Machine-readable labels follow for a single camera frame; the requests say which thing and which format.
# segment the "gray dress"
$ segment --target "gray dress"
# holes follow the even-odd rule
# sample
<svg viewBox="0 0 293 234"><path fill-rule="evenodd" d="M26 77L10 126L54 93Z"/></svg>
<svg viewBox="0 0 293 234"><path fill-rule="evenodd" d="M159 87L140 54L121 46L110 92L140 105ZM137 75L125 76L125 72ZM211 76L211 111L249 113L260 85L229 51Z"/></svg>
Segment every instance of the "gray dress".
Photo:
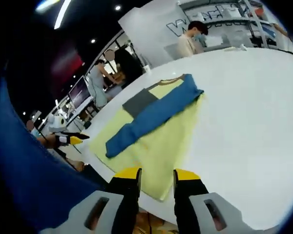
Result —
<svg viewBox="0 0 293 234"><path fill-rule="evenodd" d="M97 107L103 107L107 104L107 98L105 92L103 91L103 87L103 75L100 72L98 66L95 65L89 72L88 90L89 93L93 96Z"/></svg>

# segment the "ceiling light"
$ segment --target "ceiling light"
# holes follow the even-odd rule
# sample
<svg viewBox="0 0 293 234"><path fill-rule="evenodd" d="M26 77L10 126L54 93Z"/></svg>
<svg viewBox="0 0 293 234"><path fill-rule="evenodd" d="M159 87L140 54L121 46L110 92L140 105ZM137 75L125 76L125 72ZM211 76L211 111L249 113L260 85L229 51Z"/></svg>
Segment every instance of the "ceiling light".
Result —
<svg viewBox="0 0 293 234"><path fill-rule="evenodd" d="M58 17L57 17L57 21L55 22L55 25L54 25L54 29L58 29L62 23L62 20L63 20L63 17L64 17L64 14L65 14L65 11L67 10L68 8L68 5L70 4L71 0L65 0L60 11L59 11L59 14L58 14Z"/></svg>
<svg viewBox="0 0 293 234"><path fill-rule="evenodd" d="M45 0L42 1L36 8L38 13L44 13L46 10L50 8L51 5L57 3L59 0Z"/></svg>

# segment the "clothing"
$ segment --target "clothing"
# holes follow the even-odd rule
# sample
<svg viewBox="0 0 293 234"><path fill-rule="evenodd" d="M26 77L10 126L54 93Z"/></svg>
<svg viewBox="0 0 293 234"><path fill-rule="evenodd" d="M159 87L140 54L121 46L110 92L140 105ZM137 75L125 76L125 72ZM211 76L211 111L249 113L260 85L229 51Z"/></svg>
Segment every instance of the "clothing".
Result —
<svg viewBox="0 0 293 234"><path fill-rule="evenodd" d="M158 98L143 89L127 102L123 104L123 109L126 110L133 118L137 117L148 105L157 101Z"/></svg>
<svg viewBox="0 0 293 234"><path fill-rule="evenodd" d="M138 60L125 48L115 51L115 63L121 66L121 70L126 78L126 84L122 86L123 89L143 74L143 68Z"/></svg>
<svg viewBox="0 0 293 234"><path fill-rule="evenodd" d="M112 158L169 120L173 115L183 111L204 91L199 90L192 78L186 74L184 82L165 97L147 106L138 116L125 124L118 133L106 143L106 157Z"/></svg>
<svg viewBox="0 0 293 234"><path fill-rule="evenodd" d="M0 79L0 184L18 214L36 232L55 228L100 187L54 158L16 114Z"/></svg>
<svg viewBox="0 0 293 234"><path fill-rule="evenodd" d="M148 91L160 99L182 83L181 78L175 79L175 82L163 80ZM198 120L197 115L203 100L204 98L200 96L184 111L139 138L117 157L107 158L106 142L122 126L134 120L126 110L120 108L95 139L90 141L89 150L114 172L130 167L141 167L143 170L141 190L152 198L162 201L167 197L173 183L172 171L181 166L183 157L189 149L192 131Z"/></svg>
<svg viewBox="0 0 293 234"><path fill-rule="evenodd" d="M188 37L186 34L182 34L178 38L178 51L183 58L204 52L203 46Z"/></svg>
<svg viewBox="0 0 293 234"><path fill-rule="evenodd" d="M89 72L88 77L88 91L91 94L91 96L93 96L93 98L95 99L96 106L105 106L107 104L107 97L105 92L103 91L104 78L97 65L93 66L93 68Z"/></svg>

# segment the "white shirt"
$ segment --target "white shirt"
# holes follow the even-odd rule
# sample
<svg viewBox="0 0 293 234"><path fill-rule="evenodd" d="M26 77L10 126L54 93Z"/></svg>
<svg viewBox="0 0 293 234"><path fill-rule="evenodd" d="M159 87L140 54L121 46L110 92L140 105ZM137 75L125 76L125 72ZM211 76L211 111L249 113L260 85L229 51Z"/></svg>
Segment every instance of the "white shirt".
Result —
<svg viewBox="0 0 293 234"><path fill-rule="evenodd" d="M178 51L183 58L204 52L202 45L192 40L186 34L182 34L178 38Z"/></svg>

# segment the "white wall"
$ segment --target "white wall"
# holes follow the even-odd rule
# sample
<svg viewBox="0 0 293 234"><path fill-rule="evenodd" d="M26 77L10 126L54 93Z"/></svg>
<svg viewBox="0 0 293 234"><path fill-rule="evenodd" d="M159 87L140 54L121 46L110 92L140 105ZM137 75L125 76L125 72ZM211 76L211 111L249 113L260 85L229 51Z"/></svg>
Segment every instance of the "white wall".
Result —
<svg viewBox="0 0 293 234"><path fill-rule="evenodd" d="M186 15L177 6L177 0L154 0L142 8L133 8L119 20L119 24L136 52L142 54L151 67L157 67L173 60L164 47L177 42L177 36L166 27L176 20L188 23ZM178 26L178 29L182 33L182 27Z"/></svg>
<svg viewBox="0 0 293 234"><path fill-rule="evenodd" d="M117 42L120 44L120 46L123 46L123 45L127 44L129 40L130 39L126 35L126 33L121 34L120 37L117 38Z"/></svg>

